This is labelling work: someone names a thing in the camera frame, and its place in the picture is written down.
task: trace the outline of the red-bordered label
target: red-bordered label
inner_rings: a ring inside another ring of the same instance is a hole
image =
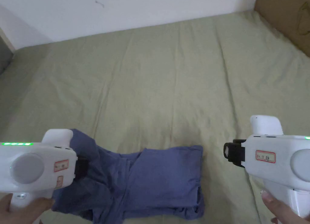
[[[63,160],[54,163],[54,172],[65,170],[69,167],[69,160]]]
[[[263,150],[256,150],[256,160],[275,163],[275,153]]]

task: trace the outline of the mattress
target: mattress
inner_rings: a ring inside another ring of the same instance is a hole
[[[203,218],[125,223],[268,223],[259,181],[227,162],[223,145],[247,138],[254,114],[309,135],[309,69],[310,58],[256,12],[27,47],[0,76],[0,139],[76,128],[119,153],[202,145]],[[42,221],[88,223],[51,211]]]

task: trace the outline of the white wall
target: white wall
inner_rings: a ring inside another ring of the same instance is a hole
[[[0,0],[16,49],[85,35],[253,9],[255,0]]]

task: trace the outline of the green led light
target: green led light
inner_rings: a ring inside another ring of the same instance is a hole
[[[5,142],[2,145],[33,145],[33,143],[29,142]]]

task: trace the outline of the hand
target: hand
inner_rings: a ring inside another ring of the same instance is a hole
[[[13,194],[8,194],[0,200],[0,223],[1,224],[32,224],[46,210],[49,210],[54,200],[39,198],[32,201],[27,207],[16,211],[9,212]]]
[[[266,191],[262,191],[262,201],[267,208],[275,215],[275,218],[271,219],[272,223],[278,224],[278,220],[282,224],[310,224],[310,217],[302,219],[300,216],[294,213],[285,203],[274,198]]]

